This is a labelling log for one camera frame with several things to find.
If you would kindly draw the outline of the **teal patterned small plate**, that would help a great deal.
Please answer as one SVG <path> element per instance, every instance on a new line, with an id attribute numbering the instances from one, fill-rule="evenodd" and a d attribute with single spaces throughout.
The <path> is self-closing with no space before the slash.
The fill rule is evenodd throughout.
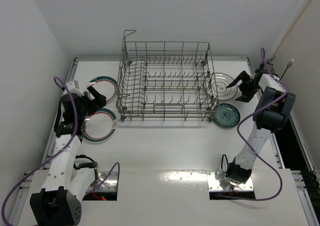
<path id="1" fill-rule="evenodd" d="M 241 115 L 235 106 L 229 103 L 221 103 L 213 116 L 213 120 L 219 127 L 230 129 L 239 124 Z"/>

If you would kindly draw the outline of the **white plate with grey rings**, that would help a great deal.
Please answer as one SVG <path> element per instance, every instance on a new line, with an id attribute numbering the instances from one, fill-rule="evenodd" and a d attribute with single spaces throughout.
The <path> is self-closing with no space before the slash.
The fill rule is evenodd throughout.
<path id="1" fill-rule="evenodd" d="M 212 94 L 217 96 L 221 101 L 228 101 L 234 98 L 238 92 L 238 86 L 228 88 L 228 85 L 232 83 L 234 79 L 225 73 L 215 73 L 212 81 Z"/>

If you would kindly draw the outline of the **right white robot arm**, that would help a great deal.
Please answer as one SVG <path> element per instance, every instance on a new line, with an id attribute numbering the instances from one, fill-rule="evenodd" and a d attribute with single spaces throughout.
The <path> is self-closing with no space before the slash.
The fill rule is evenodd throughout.
<path id="1" fill-rule="evenodd" d="M 253 78 L 242 71 L 227 88 L 238 82 L 241 82 L 238 86 L 241 96 L 237 101 L 249 102 L 256 92 L 262 90 L 263 93 L 253 115 L 249 116 L 254 122 L 249 138 L 227 166 L 225 177 L 234 185 L 248 181 L 263 146 L 275 132 L 285 127 L 296 100 L 295 94 L 288 92 L 279 77 L 271 73 L 270 64 L 261 63 Z"/>

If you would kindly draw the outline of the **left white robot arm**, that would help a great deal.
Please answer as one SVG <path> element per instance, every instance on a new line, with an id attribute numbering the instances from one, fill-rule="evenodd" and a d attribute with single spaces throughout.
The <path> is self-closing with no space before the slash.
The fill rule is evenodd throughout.
<path id="1" fill-rule="evenodd" d="M 29 201 L 38 225 L 78 225 L 82 216 L 81 201 L 98 178 L 97 162 L 81 163 L 78 168 L 74 164 L 86 120 L 106 105 L 106 97 L 88 86 L 87 90 L 95 96 L 91 100 L 80 91 L 74 79 L 62 88 L 62 120 L 54 126 L 54 155 L 40 192 L 32 194 Z"/>

